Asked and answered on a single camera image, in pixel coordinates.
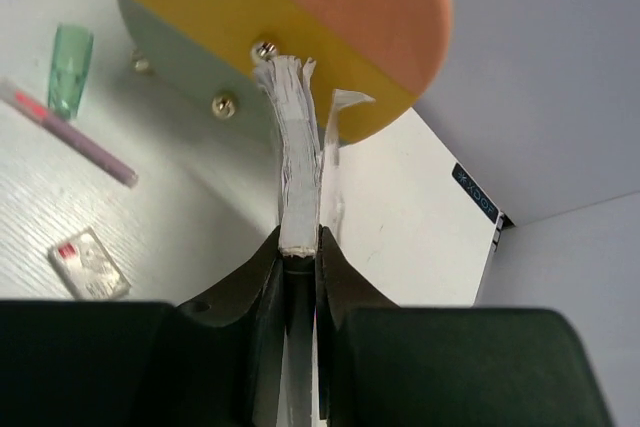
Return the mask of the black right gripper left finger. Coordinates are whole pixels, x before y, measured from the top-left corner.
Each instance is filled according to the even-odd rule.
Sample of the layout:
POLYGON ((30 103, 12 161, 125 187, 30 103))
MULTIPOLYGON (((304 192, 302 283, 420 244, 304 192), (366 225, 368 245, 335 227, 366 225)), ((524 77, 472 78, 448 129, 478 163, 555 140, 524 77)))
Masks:
POLYGON ((3 301, 5 426, 273 426, 283 354, 278 237, 193 299, 3 301))

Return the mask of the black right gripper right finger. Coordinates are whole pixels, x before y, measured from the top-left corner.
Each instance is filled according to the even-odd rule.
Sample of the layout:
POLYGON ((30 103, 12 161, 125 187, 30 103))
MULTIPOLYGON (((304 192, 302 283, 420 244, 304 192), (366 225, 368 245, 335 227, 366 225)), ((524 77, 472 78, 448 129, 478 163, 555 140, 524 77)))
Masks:
POLYGON ((319 412, 330 426, 609 426, 573 326, 539 308, 401 307, 322 228, 319 412))

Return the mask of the small staples box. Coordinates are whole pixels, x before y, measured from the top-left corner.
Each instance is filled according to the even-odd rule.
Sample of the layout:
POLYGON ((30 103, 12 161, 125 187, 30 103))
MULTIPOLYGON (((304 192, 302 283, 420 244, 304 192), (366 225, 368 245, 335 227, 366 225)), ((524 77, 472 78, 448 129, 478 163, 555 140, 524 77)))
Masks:
POLYGON ((76 300, 115 300, 130 291, 131 284, 91 227, 50 247, 47 257, 76 300))

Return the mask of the Canon manual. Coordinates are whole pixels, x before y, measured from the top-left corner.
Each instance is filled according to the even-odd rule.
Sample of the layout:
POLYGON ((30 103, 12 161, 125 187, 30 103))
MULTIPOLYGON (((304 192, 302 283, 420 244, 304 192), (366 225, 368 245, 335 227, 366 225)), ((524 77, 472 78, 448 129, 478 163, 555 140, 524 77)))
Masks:
POLYGON ((339 115, 373 102, 366 93, 336 89, 328 124, 318 127, 311 80, 314 59, 276 55, 254 69, 269 99, 280 141, 280 234, 283 258, 286 330, 286 403, 291 426, 319 425, 315 339, 315 258, 320 222, 340 229, 344 200, 339 185, 339 115))

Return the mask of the round drawer organizer box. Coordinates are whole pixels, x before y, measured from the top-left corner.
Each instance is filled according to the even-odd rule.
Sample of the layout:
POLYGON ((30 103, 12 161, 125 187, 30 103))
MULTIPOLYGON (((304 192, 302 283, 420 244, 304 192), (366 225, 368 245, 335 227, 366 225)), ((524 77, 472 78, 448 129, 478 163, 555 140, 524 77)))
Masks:
POLYGON ((372 99, 339 118, 341 138, 388 126, 427 90, 447 53, 453 0, 117 0, 136 47, 157 75, 207 109, 234 99, 235 128, 264 136, 268 108, 255 63, 270 55, 314 60, 320 123, 335 90, 372 99))

